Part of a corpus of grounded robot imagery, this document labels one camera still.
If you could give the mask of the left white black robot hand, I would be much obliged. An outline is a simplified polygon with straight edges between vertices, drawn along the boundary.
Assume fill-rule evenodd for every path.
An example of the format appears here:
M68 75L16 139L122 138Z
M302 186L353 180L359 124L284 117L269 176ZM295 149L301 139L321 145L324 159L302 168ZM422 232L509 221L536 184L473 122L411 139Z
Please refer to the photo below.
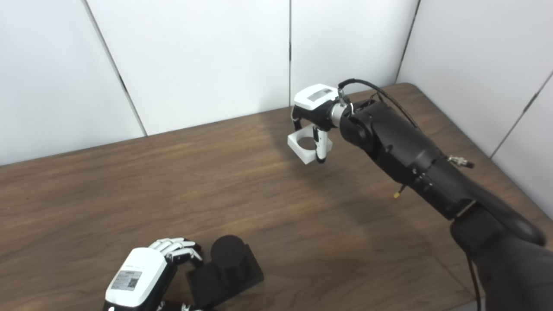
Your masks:
M185 238L161 238L131 250L105 291L103 311L199 311L164 299L180 264L203 266L201 246Z

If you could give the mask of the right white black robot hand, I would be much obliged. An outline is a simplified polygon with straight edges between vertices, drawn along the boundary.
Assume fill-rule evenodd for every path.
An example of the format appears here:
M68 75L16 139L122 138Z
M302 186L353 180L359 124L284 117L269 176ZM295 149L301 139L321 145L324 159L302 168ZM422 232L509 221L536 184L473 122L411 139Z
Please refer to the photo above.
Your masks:
M340 91L322 83L306 87L294 96L290 113L294 132L288 136L288 146L304 164L326 161L333 146L328 132L339 128L347 109Z

